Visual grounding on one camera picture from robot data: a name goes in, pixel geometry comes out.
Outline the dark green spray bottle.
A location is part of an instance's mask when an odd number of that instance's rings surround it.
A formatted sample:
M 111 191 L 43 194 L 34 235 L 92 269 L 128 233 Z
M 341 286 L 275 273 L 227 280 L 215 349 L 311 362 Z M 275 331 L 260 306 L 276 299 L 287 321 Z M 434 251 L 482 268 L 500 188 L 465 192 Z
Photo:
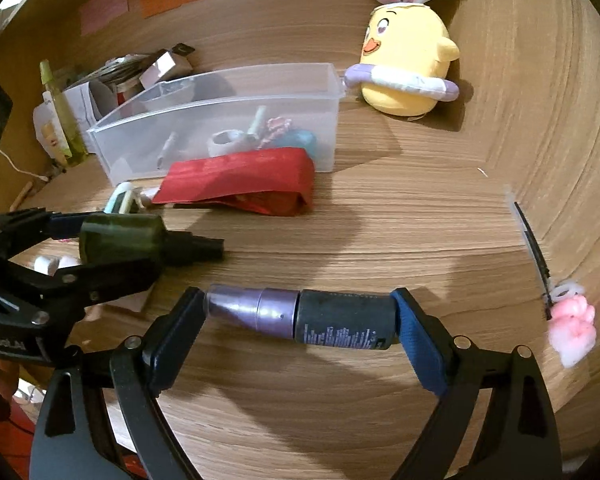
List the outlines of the dark green spray bottle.
M 151 259 L 163 266 L 221 261 L 224 240 L 170 231 L 155 214 L 91 214 L 80 229 L 83 263 Z

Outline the mint blue tube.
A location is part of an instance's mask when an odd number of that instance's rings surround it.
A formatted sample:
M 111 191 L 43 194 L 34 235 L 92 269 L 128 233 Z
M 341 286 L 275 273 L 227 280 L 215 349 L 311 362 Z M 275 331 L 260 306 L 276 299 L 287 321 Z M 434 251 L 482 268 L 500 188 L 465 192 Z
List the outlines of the mint blue tube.
M 117 185 L 114 192 L 107 200 L 104 208 L 105 214 L 132 214 L 140 210 L 134 186 L 130 182 L 122 182 Z

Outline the white pen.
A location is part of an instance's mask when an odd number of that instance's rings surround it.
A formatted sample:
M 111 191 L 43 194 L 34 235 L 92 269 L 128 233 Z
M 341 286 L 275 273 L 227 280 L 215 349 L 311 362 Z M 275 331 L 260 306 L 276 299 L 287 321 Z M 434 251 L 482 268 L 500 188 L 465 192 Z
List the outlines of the white pen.
M 178 140 L 178 133 L 175 131 L 172 131 L 168 138 L 166 139 L 166 142 L 163 143 L 163 146 L 160 150 L 160 153 L 157 157 L 157 161 L 156 161 L 156 167 L 158 169 L 162 168 L 163 162 L 166 159 L 166 156 L 168 156 L 173 148 L 173 145 L 176 143 L 176 141 Z

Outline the purple black cosmetic bottle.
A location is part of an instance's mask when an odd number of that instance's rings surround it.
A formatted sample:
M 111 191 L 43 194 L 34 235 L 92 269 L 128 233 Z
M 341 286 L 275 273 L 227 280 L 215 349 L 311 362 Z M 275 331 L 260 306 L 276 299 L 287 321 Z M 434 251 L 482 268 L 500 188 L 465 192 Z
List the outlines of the purple black cosmetic bottle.
M 212 318 L 312 346 L 386 350 L 396 339 L 396 304 L 389 296 L 213 285 Z

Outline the red paper envelope packet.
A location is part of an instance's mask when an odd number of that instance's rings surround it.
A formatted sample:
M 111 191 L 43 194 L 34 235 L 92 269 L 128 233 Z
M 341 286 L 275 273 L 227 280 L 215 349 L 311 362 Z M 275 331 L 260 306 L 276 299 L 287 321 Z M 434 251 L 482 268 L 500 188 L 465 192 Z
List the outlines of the red paper envelope packet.
M 292 217 L 313 208 L 315 169 L 302 148 L 271 148 L 173 164 L 155 205 L 223 206 Z

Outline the blue washi tape roll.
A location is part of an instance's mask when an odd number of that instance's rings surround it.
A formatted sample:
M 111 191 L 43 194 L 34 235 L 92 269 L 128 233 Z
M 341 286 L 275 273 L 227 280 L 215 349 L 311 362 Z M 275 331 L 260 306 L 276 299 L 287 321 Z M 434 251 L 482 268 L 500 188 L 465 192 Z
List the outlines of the blue washi tape roll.
M 290 129 L 273 141 L 274 148 L 302 148 L 312 159 L 317 158 L 318 143 L 315 134 L 309 130 Z

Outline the pale green tube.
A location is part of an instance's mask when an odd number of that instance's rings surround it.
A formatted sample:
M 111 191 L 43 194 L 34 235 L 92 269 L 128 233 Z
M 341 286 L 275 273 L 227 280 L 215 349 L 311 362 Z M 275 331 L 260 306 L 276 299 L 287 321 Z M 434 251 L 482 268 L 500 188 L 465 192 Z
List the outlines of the pale green tube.
M 252 142 L 260 140 L 261 132 L 265 125 L 266 111 L 268 108 L 265 105 L 260 105 L 254 114 L 253 120 L 247 130 L 247 136 Z

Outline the white green lotion tube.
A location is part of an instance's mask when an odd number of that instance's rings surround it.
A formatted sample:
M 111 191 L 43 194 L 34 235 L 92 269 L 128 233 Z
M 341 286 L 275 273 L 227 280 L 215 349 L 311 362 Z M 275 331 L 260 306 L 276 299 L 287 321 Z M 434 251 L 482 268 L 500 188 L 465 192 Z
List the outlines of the white green lotion tube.
M 49 91 L 43 92 L 43 110 L 46 117 L 46 122 L 42 125 L 43 136 L 53 150 L 54 159 L 67 167 L 72 153 Z

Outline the pink paw hair clip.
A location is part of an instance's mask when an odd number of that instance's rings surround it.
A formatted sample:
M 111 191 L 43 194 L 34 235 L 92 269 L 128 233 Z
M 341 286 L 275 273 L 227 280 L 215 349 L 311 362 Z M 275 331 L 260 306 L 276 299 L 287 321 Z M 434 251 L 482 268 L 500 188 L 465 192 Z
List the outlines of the pink paw hair clip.
M 577 282 L 553 283 L 541 246 L 520 203 L 511 190 L 505 192 L 505 198 L 540 280 L 548 343 L 558 354 L 562 367 L 573 368 L 596 344 L 596 309 L 588 302 L 585 289 Z

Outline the white paper boxes stack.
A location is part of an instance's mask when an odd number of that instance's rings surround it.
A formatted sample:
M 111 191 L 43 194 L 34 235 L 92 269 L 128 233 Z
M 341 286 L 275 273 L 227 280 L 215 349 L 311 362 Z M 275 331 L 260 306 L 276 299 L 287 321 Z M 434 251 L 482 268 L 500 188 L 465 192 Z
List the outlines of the white paper boxes stack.
M 106 84 L 97 79 L 78 84 L 64 91 L 68 104 L 72 110 L 76 124 L 80 130 L 82 140 L 89 153 L 96 153 L 91 136 L 87 133 L 89 128 L 96 125 L 104 116 L 112 112 L 117 106 L 117 96 Z M 55 112 L 48 92 L 43 93 L 43 102 L 35 107 L 32 115 L 35 136 L 42 145 L 46 154 L 54 158 L 54 148 L 47 142 L 43 134 L 43 127 L 52 122 Z

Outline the stack of books papers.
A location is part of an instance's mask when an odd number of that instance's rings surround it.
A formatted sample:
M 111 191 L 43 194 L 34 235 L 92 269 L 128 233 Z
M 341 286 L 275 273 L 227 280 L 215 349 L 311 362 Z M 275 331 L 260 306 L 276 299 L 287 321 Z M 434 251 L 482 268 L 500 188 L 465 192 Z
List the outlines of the stack of books papers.
M 154 54 L 137 53 L 112 58 L 94 72 L 80 77 L 74 84 L 85 84 L 92 80 L 99 80 L 103 84 L 117 84 L 143 72 L 155 59 Z

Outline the small pink white box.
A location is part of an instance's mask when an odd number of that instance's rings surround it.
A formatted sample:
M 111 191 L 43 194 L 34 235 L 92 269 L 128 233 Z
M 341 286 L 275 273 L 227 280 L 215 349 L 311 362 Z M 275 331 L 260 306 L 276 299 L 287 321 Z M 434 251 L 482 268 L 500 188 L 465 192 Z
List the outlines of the small pink white box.
M 176 44 L 171 49 L 157 52 L 152 61 L 140 74 L 140 84 L 144 89 L 158 82 L 178 79 L 193 73 L 188 56 L 195 51 L 188 44 Z

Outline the clear plastic storage box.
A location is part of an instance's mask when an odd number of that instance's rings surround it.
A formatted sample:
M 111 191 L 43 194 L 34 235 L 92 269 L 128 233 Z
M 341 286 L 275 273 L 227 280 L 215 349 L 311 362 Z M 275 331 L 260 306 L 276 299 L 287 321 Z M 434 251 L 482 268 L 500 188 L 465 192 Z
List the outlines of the clear plastic storage box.
M 109 181 L 155 179 L 176 162 L 209 158 L 213 133 L 237 129 L 247 133 L 254 114 L 265 105 L 265 125 L 249 151 L 274 148 L 273 141 L 290 129 L 313 132 L 318 172 L 334 168 L 339 102 L 343 83 L 328 63 L 264 64 L 217 70 L 184 77 L 195 84 L 193 99 L 164 110 L 146 110 L 140 96 L 118 106 L 94 125 L 91 136 Z M 157 157 L 169 134 L 178 140 L 162 168 Z

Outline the pink sticky note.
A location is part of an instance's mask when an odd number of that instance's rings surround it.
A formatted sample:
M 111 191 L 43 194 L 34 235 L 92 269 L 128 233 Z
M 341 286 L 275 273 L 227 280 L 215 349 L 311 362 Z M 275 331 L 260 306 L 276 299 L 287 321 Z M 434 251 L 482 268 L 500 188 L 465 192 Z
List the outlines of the pink sticky note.
M 129 0 L 88 0 L 79 8 L 81 35 L 98 32 L 129 11 Z

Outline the yellow chick plush toy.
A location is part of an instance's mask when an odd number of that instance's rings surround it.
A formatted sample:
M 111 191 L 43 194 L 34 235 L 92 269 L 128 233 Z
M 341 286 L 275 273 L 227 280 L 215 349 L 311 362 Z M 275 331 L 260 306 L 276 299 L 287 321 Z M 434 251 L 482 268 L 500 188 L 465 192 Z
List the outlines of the yellow chick plush toy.
M 346 89 L 360 92 L 381 113 L 410 119 L 455 101 L 460 88 L 448 71 L 460 48 L 428 6 L 432 0 L 376 1 L 360 60 L 342 76 Z

